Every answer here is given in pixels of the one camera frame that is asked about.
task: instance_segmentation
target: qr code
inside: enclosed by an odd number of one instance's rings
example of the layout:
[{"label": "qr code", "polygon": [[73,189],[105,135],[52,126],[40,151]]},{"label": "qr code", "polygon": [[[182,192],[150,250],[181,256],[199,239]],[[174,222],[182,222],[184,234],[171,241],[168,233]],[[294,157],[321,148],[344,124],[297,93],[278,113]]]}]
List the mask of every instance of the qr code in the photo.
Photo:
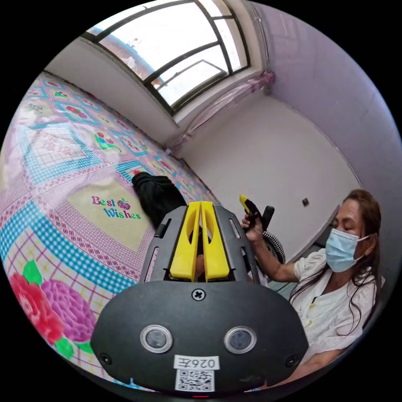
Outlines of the qr code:
[{"label": "qr code", "polygon": [[177,370],[176,390],[178,391],[215,391],[214,371]]}]

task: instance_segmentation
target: woman's hair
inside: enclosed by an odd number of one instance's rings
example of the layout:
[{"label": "woman's hair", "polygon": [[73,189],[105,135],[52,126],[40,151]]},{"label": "woman's hair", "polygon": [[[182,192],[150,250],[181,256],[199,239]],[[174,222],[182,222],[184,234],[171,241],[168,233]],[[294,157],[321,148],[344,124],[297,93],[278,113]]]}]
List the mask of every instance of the woman's hair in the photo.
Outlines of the woman's hair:
[{"label": "woman's hair", "polygon": [[[368,319],[364,323],[365,326],[374,312],[375,305],[377,304],[378,301],[378,294],[381,289],[381,275],[379,273],[380,244],[378,238],[381,226],[381,211],[377,201],[373,198],[373,196],[368,191],[362,190],[360,188],[357,190],[352,190],[349,193],[349,195],[343,200],[343,202],[345,203],[345,201],[347,200],[354,200],[359,203],[360,213],[364,225],[363,237],[377,234],[377,242],[373,251],[369,255],[361,258],[353,267],[354,274],[352,277],[352,283],[356,286],[356,290],[354,291],[352,297],[350,298],[349,310],[352,314],[353,314],[352,306],[358,310],[360,317],[357,326],[359,325],[361,320],[361,310],[359,306],[353,302],[353,297],[355,296],[356,292],[360,287],[372,282],[376,283],[376,295],[374,300],[374,306],[371,309]],[[319,269],[315,274],[302,280],[300,282],[300,285],[296,286],[293,289],[290,295],[290,302],[293,303],[293,301],[299,294],[301,294],[307,288],[315,285],[323,277],[323,275],[328,269],[330,268],[326,264],[323,268]],[[366,279],[370,275],[373,275],[374,279],[366,282]]]}]

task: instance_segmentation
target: window sill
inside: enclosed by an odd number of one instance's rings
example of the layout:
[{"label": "window sill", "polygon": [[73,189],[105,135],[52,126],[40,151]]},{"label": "window sill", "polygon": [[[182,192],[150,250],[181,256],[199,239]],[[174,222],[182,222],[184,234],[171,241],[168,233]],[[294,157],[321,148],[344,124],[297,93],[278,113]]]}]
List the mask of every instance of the window sill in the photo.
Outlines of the window sill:
[{"label": "window sill", "polygon": [[261,74],[260,69],[248,68],[238,74],[228,77],[219,84],[215,85],[202,95],[195,98],[187,106],[181,109],[176,115],[173,116],[174,122],[180,126],[187,126],[201,111],[203,111],[209,104],[214,102],[220,96],[233,89],[235,86],[242,82],[249,80],[250,78],[259,76]]}]

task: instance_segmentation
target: label sticker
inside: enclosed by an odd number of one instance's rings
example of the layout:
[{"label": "label sticker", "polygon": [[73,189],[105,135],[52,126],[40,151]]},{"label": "label sticker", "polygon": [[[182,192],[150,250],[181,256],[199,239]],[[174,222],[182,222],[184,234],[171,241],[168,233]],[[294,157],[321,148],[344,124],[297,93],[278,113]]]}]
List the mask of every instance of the label sticker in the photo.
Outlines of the label sticker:
[{"label": "label sticker", "polygon": [[219,356],[182,356],[175,355],[173,368],[180,370],[219,370]]},{"label": "label sticker", "polygon": [[175,390],[214,392],[215,372],[213,370],[177,370]]}]

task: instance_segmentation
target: face mask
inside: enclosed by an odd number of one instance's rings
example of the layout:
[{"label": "face mask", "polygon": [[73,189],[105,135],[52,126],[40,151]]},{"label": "face mask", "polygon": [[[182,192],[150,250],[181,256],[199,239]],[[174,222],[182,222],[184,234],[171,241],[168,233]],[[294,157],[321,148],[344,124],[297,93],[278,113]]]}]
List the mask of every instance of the face mask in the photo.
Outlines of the face mask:
[{"label": "face mask", "polygon": [[343,272],[352,267],[364,255],[355,260],[357,243],[367,239],[369,236],[359,239],[359,236],[332,229],[325,246],[327,264],[334,272]]}]

